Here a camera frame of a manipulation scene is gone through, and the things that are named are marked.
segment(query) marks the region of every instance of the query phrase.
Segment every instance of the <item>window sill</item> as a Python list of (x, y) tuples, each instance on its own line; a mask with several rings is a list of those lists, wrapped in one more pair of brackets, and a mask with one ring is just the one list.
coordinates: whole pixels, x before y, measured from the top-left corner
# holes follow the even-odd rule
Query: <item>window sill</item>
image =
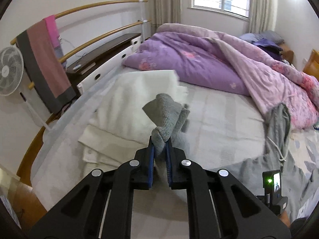
[(235, 13), (231, 13), (228, 11), (220, 11), (220, 10), (215, 10), (212, 8), (208, 8), (208, 7), (201, 7), (201, 6), (192, 6), (192, 7), (188, 7), (188, 9), (195, 9), (195, 10), (203, 10), (203, 11), (210, 11), (210, 12), (215, 12), (215, 13), (220, 13), (220, 14), (224, 14), (227, 16), (231, 16), (237, 19), (241, 19), (243, 21), (249, 22), (249, 18), (245, 17), (245, 16), (241, 16)]

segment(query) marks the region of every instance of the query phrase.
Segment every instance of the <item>white drawstring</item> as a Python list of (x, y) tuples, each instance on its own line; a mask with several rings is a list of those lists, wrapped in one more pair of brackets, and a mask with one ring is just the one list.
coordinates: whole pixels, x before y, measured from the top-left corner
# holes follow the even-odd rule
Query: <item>white drawstring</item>
[(283, 156), (282, 156), (282, 153), (281, 153), (281, 151), (280, 151), (280, 149), (279, 149), (279, 147), (275, 144), (275, 142), (272, 141), (272, 140), (270, 139), (270, 137), (267, 137), (267, 138), (268, 138), (269, 141), (272, 142), (272, 144), (277, 148), (277, 150), (278, 150), (278, 152), (279, 152), (279, 154), (280, 154), (280, 157), (281, 157), (281, 159), (279, 159), (279, 161), (286, 161), (286, 158), (287, 158), (287, 155), (288, 155), (288, 150), (287, 150), (287, 148), (286, 148), (286, 155), (285, 155), (285, 157), (283, 157)]

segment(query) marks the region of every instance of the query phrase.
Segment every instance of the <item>camera screen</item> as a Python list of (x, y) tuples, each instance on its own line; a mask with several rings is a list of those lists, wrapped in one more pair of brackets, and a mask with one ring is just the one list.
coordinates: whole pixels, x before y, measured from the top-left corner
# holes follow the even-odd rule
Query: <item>camera screen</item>
[(280, 173), (274, 174), (274, 192), (280, 189)]

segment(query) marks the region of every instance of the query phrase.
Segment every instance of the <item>pink floral comforter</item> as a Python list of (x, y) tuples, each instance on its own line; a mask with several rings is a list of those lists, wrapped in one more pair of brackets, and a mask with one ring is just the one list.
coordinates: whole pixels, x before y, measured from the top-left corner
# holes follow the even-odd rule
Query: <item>pink floral comforter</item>
[(183, 24), (164, 24), (158, 28), (158, 32), (164, 31), (206, 37), (218, 44), (264, 116), (274, 106), (284, 103), (293, 129), (317, 122), (319, 83), (315, 77), (274, 60), (260, 48), (226, 33)]

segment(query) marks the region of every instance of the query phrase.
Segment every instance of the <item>window frame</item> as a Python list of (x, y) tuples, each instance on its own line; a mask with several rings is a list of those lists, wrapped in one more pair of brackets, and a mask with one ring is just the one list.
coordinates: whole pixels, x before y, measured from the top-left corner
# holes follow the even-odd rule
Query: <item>window frame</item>
[(224, 3), (225, 3), (225, 0), (222, 0), (222, 8), (221, 9), (215, 9), (215, 8), (211, 8), (211, 7), (196, 6), (196, 5), (194, 5), (194, 0), (191, 0), (189, 9), (211, 11), (211, 12), (216, 12), (216, 13), (232, 16), (232, 17), (235, 17), (235, 18), (239, 18), (239, 19), (247, 21), (247, 22), (249, 21), (250, 11), (251, 11), (250, 10), (250, 6), (249, 6), (248, 17), (246, 17), (246, 16), (242, 16), (240, 14), (236, 14), (236, 13), (233, 13), (233, 12), (225, 11), (223, 9), (224, 8)]

